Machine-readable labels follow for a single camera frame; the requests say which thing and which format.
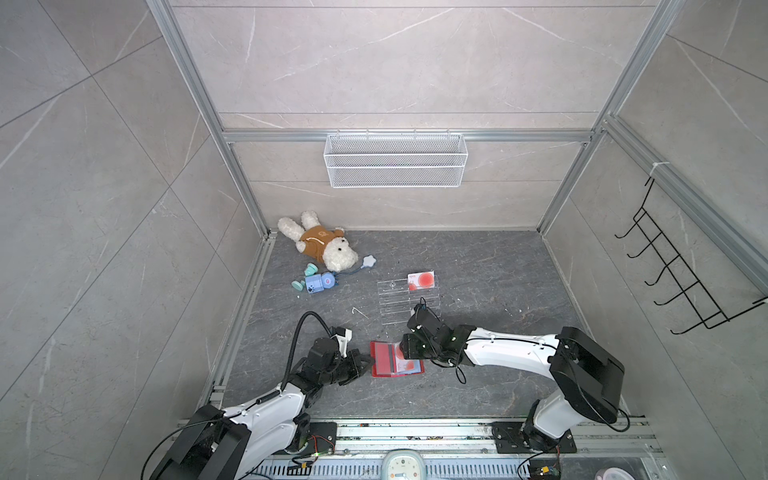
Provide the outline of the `red leather card holder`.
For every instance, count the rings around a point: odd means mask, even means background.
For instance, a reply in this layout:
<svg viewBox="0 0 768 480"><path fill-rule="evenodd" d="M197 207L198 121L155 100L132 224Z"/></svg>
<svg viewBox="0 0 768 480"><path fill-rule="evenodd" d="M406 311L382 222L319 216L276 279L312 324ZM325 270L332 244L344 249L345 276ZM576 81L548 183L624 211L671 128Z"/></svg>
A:
<svg viewBox="0 0 768 480"><path fill-rule="evenodd" d="M370 343L370 355L373 359L372 376L374 378L397 378L409 375L397 375L394 348L399 343L373 341Z"/></svg>

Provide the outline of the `white teddy bear brown shirt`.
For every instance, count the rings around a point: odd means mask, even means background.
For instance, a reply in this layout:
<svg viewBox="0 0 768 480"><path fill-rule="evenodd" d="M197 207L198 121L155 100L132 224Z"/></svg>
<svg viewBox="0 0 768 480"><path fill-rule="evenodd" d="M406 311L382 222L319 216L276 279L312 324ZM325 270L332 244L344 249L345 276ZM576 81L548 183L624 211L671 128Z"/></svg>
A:
<svg viewBox="0 0 768 480"><path fill-rule="evenodd" d="M324 227L314 211L304 211L300 222L283 217L278 220L278 230L291 241L299 253L322 263L327 270L340 273L351 269L359 260L351 248L345 231L341 228Z"/></svg>

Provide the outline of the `teal toy piece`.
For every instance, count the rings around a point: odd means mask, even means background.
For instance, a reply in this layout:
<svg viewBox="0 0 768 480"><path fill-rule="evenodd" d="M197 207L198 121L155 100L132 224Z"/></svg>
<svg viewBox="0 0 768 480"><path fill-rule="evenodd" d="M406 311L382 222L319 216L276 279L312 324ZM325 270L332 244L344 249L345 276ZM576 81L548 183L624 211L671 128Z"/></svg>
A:
<svg viewBox="0 0 768 480"><path fill-rule="evenodd" d="M297 291L303 291L307 286L307 281L317 275L319 272L318 267L314 263L308 263L304 270L304 278L295 280L291 283L292 287Z"/></svg>

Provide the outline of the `vertical aluminium corner post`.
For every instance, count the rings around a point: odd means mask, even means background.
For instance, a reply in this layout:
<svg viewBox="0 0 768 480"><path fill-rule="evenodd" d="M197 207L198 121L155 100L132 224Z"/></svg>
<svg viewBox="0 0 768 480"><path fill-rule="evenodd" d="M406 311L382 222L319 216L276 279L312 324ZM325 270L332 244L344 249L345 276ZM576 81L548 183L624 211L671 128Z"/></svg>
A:
<svg viewBox="0 0 768 480"><path fill-rule="evenodd" d="M604 127L607 125L608 120L616 117L619 113L620 108L629 97L684 4L683 0L664 0L658 2L633 54L619 76L603 109L600 111L588 140L582 144L537 227L537 231L542 237L548 234L565 202L569 199L576 183L586 169L594 151L602 141L605 134Z"/></svg>

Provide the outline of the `horizontal aluminium wall rail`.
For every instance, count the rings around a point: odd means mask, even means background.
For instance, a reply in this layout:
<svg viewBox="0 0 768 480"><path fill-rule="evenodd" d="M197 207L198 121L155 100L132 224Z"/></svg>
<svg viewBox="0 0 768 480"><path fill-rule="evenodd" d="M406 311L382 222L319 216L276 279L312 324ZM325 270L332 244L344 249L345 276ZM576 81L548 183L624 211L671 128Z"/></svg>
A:
<svg viewBox="0 0 768 480"><path fill-rule="evenodd" d="M509 128L442 128L442 129L228 129L223 131L227 143L256 142L324 142L329 136L406 137L461 135L467 142L589 142L590 129L509 129Z"/></svg>

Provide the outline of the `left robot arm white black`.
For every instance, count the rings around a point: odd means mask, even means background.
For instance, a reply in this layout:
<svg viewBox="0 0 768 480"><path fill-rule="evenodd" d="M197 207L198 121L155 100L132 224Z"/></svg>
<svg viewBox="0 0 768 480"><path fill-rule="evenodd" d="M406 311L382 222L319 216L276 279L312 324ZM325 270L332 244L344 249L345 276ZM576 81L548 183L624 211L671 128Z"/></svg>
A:
<svg viewBox="0 0 768 480"><path fill-rule="evenodd" d="M367 373L370 355L347 346L351 332L317 339L306 357L289 354L281 383L253 400L219 409L198 409L171 435L175 441L142 479L243 479L279 451L297 454L307 448L308 409L327 385L346 385Z"/></svg>

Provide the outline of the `white card red circle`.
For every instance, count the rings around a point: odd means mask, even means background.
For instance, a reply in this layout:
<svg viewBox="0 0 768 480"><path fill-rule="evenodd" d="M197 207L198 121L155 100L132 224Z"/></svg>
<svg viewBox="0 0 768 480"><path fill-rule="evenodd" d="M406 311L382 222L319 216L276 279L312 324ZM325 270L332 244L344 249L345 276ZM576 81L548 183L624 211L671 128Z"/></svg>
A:
<svg viewBox="0 0 768 480"><path fill-rule="evenodd" d="M407 277L409 291L428 290L435 287L435 274L433 271L411 273Z"/></svg>

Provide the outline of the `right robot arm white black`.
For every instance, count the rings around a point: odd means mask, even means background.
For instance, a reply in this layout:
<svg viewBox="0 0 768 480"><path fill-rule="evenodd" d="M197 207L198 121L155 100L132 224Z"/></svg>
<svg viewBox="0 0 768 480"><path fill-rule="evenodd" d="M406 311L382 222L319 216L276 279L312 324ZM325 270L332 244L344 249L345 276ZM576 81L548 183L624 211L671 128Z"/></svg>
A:
<svg viewBox="0 0 768 480"><path fill-rule="evenodd" d="M623 364L575 327L558 334L526 336L476 327L451 327L426 304L415 306L400 351L411 360L429 360L455 370L461 366L498 366L553 380L557 390L537 400L517 437L536 451L552 451L568 431L591 420L614 428L620 416Z"/></svg>

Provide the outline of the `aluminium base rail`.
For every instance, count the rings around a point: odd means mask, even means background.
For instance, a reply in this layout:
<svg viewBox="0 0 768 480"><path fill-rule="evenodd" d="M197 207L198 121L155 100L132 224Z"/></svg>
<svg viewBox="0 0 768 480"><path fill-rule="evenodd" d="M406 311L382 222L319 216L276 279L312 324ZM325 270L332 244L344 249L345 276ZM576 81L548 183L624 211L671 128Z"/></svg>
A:
<svg viewBox="0 0 768 480"><path fill-rule="evenodd" d="M304 448L268 447L266 457L241 457L233 479L379 479L384 458L399 450L420 456L429 479L590 479L621 468L636 479L675 473L642 421L617 433L578 425L555 448L534 451L510 419L337 419L312 422Z"/></svg>

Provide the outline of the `left aluminium corner post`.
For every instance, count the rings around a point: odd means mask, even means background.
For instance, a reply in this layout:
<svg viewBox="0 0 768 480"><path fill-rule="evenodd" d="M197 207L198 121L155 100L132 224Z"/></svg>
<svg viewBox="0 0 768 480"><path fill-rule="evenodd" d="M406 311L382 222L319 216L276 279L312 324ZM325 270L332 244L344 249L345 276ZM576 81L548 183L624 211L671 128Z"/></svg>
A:
<svg viewBox="0 0 768 480"><path fill-rule="evenodd" d="M210 132L214 145L221 154L224 164L244 201L257 232L262 238L268 238L270 234L269 227L266 225L264 216L257 204L240 162L237 160L231 145L225 140L221 120L184 40L171 5L165 0L148 0L147 5Z"/></svg>

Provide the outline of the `right wall aluminium rail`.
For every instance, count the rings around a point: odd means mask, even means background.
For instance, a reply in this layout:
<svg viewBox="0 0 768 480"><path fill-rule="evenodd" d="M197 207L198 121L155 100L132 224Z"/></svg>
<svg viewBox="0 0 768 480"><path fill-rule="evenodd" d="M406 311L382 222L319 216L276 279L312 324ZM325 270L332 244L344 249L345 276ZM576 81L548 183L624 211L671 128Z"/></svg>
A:
<svg viewBox="0 0 768 480"><path fill-rule="evenodd" d="M603 129L653 179L761 292L767 291L767 254L724 212L624 120L608 116Z"/></svg>

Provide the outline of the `white round device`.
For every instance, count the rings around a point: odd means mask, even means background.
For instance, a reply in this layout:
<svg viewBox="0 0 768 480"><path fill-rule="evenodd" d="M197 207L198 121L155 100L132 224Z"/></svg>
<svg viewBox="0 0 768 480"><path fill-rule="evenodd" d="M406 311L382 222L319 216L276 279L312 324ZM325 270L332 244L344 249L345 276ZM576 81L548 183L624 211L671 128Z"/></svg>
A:
<svg viewBox="0 0 768 480"><path fill-rule="evenodd" d="M425 480L427 477L426 463L414 450L392 450L382 459L381 480Z"/></svg>

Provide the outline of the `clear acrylic tiered card stand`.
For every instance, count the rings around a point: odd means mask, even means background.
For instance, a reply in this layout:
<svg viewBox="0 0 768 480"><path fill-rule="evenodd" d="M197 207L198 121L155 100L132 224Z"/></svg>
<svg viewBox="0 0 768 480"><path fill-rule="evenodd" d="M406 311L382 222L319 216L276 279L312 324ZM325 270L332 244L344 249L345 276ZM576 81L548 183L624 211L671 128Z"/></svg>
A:
<svg viewBox="0 0 768 480"><path fill-rule="evenodd" d="M441 314L441 296L438 277L435 274L435 287L428 290L409 291L407 277L379 281L377 293L379 299L380 320L383 325L406 323L416 307L425 303L436 314Z"/></svg>

